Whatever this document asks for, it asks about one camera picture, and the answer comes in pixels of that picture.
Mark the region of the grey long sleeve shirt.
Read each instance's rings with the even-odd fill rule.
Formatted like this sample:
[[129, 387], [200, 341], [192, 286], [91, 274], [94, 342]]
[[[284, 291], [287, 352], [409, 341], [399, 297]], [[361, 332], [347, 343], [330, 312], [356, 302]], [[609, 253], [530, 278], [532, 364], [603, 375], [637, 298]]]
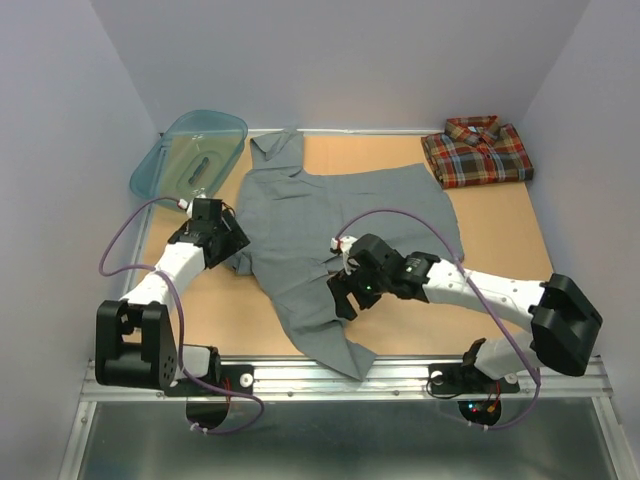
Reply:
[[330, 240], [350, 220], [349, 233], [371, 233], [403, 254], [422, 251], [462, 259], [453, 204], [424, 165], [346, 175], [303, 168], [304, 137], [285, 130], [249, 142], [252, 168], [241, 184], [236, 219], [250, 244], [226, 260], [253, 275], [281, 326], [307, 357], [362, 380], [375, 353], [349, 341], [335, 314], [329, 276], [342, 260]]

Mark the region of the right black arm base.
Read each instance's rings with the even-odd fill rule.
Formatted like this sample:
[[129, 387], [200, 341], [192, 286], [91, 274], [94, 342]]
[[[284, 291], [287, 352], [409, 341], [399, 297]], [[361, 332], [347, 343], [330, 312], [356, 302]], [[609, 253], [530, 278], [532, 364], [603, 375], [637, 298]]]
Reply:
[[476, 368], [475, 361], [484, 342], [484, 339], [475, 341], [459, 362], [431, 364], [427, 392], [440, 399], [452, 399], [461, 395], [518, 393], [518, 381], [509, 383], [505, 377], [493, 380]]

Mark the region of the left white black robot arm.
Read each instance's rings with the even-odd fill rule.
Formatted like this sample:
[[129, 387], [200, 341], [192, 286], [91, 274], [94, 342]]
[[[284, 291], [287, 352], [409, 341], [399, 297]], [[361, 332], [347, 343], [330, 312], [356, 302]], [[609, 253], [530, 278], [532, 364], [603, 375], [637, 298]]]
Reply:
[[184, 325], [180, 296], [201, 273], [249, 245], [233, 209], [224, 201], [199, 196], [188, 202], [169, 197], [187, 219], [167, 241], [153, 266], [132, 264], [105, 269], [108, 254], [133, 219], [110, 240], [98, 264], [104, 277], [143, 270], [146, 275], [118, 300], [105, 300], [96, 313], [95, 377], [104, 386], [167, 391], [188, 382], [199, 393], [215, 392], [223, 371], [212, 347], [185, 346], [184, 332], [175, 339], [170, 313]]

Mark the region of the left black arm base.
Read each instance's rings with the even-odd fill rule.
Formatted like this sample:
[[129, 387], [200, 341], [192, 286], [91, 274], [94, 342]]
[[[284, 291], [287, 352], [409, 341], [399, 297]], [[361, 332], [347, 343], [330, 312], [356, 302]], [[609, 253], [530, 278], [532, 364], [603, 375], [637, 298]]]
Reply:
[[[215, 380], [214, 377], [208, 376], [203, 378], [204, 382], [214, 385], [218, 389], [229, 390], [243, 394], [253, 393], [253, 384], [255, 379], [255, 369], [252, 365], [241, 364], [223, 364], [220, 367], [220, 379]], [[219, 396], [219, 393], [197, 385], [191, 380], [178, 380], [174, 386], [170, 386], [164, 391], [164, 395], [172, 397], [204, 397]]]

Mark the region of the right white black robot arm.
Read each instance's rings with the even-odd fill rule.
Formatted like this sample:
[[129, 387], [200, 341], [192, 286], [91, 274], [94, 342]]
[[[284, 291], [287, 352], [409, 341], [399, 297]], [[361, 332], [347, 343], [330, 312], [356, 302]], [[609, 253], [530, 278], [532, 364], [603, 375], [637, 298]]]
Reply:
[[524, 281], [468, 270], [424, 252], [401, 255], [373, 234], [331, 241], [342, 269], [327, 282], [338, 317], [353, 320], [385, 294], [484, 312], [521, 328], [499, 340], [475, 341], [460, 366], [463, 384], [482, 390], [527, 368], [570, 377], [589, 364], [603, 320], [569, 277]]

